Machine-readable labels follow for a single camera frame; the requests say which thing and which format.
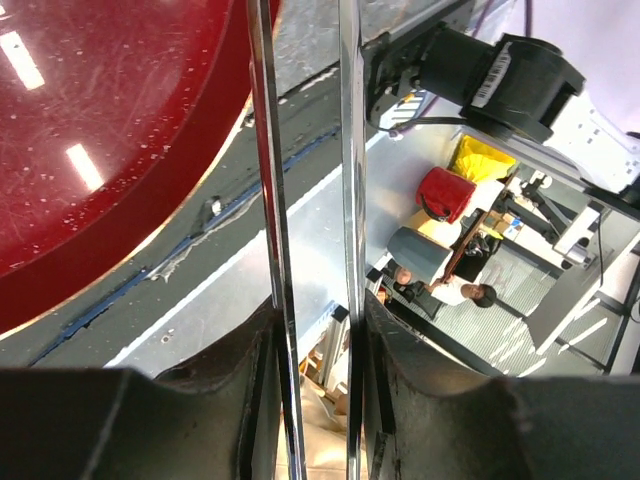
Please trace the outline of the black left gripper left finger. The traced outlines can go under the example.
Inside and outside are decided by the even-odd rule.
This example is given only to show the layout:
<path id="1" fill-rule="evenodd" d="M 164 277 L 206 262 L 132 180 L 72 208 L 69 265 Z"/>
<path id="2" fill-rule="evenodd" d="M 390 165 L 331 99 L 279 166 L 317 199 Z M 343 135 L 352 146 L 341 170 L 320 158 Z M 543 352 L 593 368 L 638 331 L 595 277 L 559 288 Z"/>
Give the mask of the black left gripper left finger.
<path id="1" fill-rule="evenodd" d="M 277 314 L 155 378 L 133 369 L 5 369 L 5 479 L 270 479 L 280 423 Z"/>

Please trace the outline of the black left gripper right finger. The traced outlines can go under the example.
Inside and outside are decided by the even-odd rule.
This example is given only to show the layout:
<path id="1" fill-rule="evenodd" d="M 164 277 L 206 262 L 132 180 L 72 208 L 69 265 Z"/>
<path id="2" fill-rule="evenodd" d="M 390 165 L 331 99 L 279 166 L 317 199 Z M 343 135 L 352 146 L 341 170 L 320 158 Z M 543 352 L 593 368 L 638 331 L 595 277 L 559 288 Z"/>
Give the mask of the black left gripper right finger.
<path id="1" fill-rule="evenodd" d="M 368 294 L 364 430 L 373 479 L 635 479 L 639 380 L 489 377 Z"/>

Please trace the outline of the silver metal serving tongs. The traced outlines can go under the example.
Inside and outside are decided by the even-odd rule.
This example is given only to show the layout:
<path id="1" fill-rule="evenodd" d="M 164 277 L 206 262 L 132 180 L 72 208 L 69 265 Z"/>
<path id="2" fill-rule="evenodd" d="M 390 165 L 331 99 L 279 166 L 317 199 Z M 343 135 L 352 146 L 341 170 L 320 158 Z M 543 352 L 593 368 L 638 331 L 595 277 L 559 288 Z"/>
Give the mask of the silver metal serving tongs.
<path id="1" fill-rule="evenodd" d="M 281 322 L 278 352 L 283 376 L 282 404 L 289 475 L 293 479 L 304 479 L 307 471 L 270 2 L 248 2 L 247 19 L 251 49 L 251 96 L 266 222 L 272 303 Z M 366 349 L 366 152 L 364 59 L 361 9 L 357 1 L 342 1 L 339 4 L 339 44 L 342 218 L 350 325 L 346 476 L 358 479 L 362 467 Z"/>

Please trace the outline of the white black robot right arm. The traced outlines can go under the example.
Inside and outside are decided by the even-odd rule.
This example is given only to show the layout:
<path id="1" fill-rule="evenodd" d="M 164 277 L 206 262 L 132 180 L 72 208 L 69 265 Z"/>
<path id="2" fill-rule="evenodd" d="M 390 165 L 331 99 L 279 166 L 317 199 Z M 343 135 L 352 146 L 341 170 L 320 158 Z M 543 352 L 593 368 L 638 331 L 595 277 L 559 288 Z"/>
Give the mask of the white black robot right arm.
<path id="1" fill-rule="evenodd" d="M 639 135 L 598 109 L 585 77 L 554 45 L 505 34 L 489 44 L 445 22 L 377 38 L 365 61 L 365 118 L 387 95 L 423 89 L 457 106 L 449 125 L 535 143 L 570 162 L 590 197 L 639 216 Z"/>

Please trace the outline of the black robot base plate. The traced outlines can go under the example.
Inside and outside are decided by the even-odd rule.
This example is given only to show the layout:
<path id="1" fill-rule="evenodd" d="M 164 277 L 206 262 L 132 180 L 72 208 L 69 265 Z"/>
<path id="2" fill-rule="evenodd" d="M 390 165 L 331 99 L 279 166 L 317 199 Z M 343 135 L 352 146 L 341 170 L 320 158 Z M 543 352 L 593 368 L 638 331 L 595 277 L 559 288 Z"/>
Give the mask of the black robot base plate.
<path id="1" fill-rule="evenodd" d="M 339 163 L 339 69 L 279 100 L 286 204 Z M 246 119 L 212 173 L 138 253 L 88 292 L 1 342 L 1 364 L 101 366 L 263 228 L 256 134 Z"/>

